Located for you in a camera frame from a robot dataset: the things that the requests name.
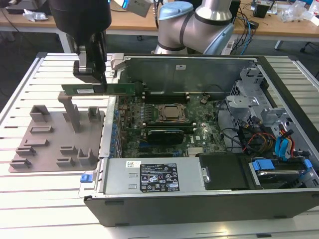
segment warning label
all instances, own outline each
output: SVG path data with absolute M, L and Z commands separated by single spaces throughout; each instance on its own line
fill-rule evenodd
M 141 164 L 140 170 L 143 193 L 179 191 L 176 163 Z

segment wooden desk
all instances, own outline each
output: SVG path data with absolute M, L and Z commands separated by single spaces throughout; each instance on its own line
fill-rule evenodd
M 282 38 L 291 38 L 293 37 L 295 41 L 305 41 L 305 37 L 309 38 L 318 38 L 319 37 L 319 27 L 314 25 L 312 22 L 303 20 L 303 21 L 294 21 L 294 22 L 282 22 L 277 15 L 267 14 L 265 18 L 253 17 L 253 12 L 250 9 L 250 5 L 245 7 L 246 3 L 251 2 L 251 0 L 242 0 L 240 4 L 243 13 L 247 15 L 249 20 L 259 23 L 259 27 L 256 30 L 255 36 L 256 39 L 260 38 L 266 40 L 265 36 L 272 38 L 270 40 L 284 40 Z M 235 34 L 242 34 L 243 24 L 240 20 L 235 21 Z
M 319 27 L 312 22 L 303 20 L 301 22 L 283 23 L 277 15 L 266 15 L 265 18 L 253 17 L 252 11 L 248 10 L 251 0 L 242 0 L 241 7 L 249 20 L 259 23 L 254 39 L 261 40 L 284 40 L 284 41 L 319 41 Z M 118 5 L 111 2 L 111 9 L 119 9 Z M 30 22 L 22 15 L 6 14 L 8 19 L 19 29 L 19 31 L 30 32 L 53 32 L 59 34 L 63 49 L 70 52 L 68 38 L 65 33 L 56 28 L 54 19 L 49 16 L 47 21 Z M 7 19 L 0 12 L 0 31 L 15 31 Z M 244 26 L 241 21 L 235 21 L 234 35 L 241 35 Z M 107 34 L 119 35 L 157 35 L 153 9 L 150 8 L 147 17 L 141 17 L 131 12 L 112 11 L 112 24 L 107 29 Z

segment blue latch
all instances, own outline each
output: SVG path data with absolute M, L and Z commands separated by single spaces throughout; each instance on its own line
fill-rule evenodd
M 305 159 L 305 160 L 304 160 L 304 164 L 305 164 L 305 166 L 306 166 L 307 169 L 310 169 L 310 168 L 313 167 L 313 164 L 310 162 L 309 159 Z
M 93 174 L 82 174 L 80 182 L 81 183 L 92 183 L 93 182 Z
M 258 170 L 273 170 L 275 169 L 270 159 L 257 159 L 253 162 L 255 171 Z

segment small electronic device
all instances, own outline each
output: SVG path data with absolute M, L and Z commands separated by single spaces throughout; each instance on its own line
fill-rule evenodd
M 268 2 L 258 1 L 254 10 L 254 17 L 265 18 L 268 9 L 270 8 Z

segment blue drive latch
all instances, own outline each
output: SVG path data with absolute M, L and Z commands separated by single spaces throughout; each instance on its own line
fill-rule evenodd
M 270 159 L 257 159 L 253 162 L 255 171 L 274 170 L 275 167 Z
M 93 182 L 93 174 L 82 174 L 80 182 L 81 183 L 92 183 Z

